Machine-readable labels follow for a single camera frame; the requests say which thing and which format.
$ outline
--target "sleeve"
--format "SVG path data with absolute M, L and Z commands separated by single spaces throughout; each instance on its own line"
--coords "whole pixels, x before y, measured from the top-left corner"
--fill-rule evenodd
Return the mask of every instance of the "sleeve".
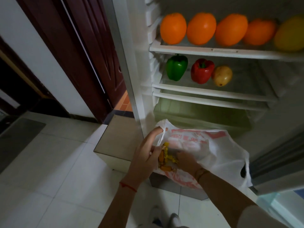
M 241 214 L 237 228 L 288 228 L 258 206 L 249 206 Z

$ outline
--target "red string bracelet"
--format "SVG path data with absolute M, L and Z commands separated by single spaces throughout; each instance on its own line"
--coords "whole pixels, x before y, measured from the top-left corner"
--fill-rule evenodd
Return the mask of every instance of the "red string bracelet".
M 129 185 L 123 183 L 123 182 L 120 182 L 119 184 L 121 185 L 122 188 L 128 187 L 129 189 L 131 189 L 132 191 L 134 191 L 135 193 L 137 193 L 137 190 L 134 189 L 133 187 L 131 187 L 131 186 L 129 186 Z

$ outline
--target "hand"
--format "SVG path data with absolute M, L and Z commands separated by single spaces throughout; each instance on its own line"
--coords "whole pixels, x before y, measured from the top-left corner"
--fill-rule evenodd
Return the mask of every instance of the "hand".
M 122 180 L 123 183 L 138 189 L 139 185 L 151 175 L 162 151 L 160 146 L 152 146 L 152 143 L 155 137 L 162 132 L 161 127 L 154 128 L 136 148 L 129 170 Z
M 185 172 L 188 172 L 194 176 L 195 172 L 202 168 L 200 164 L 197 163 L 192 154 L 186 152 L 177 153 L 178 167 Z

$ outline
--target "plastic bag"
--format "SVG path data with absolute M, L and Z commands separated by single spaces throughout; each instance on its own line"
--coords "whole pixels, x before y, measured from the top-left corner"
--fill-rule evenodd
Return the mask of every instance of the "plastic bag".
M 236 144 L 226 130 L 185 130 L 173 126 L 167 119 L 158 122 L 155 127 L 157 126 L 164 132 L 155 138 L 154 145 L 161 146 L 169 142 L 169 151 L 173 155 L 180 151 L 193 154 L 203 168 L 241 191 L 252 186 L 249 153 Z M 167 165 L 176 167 L 170 162 Z M 167 176 L 181 186 L 201 189 L 197 181 L 181 169 L 169 172 L 157 168 L 154 172 Z

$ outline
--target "green bell pepper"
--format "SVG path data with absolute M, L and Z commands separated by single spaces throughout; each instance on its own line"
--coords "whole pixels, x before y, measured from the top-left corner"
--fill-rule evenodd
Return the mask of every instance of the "green bell pepper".
M 178 81 L 184 75 L 188 66 L 188 58 L 183 55 L 175 55 L 168 59 L 166 64 L 167 75 L 170 80 Z

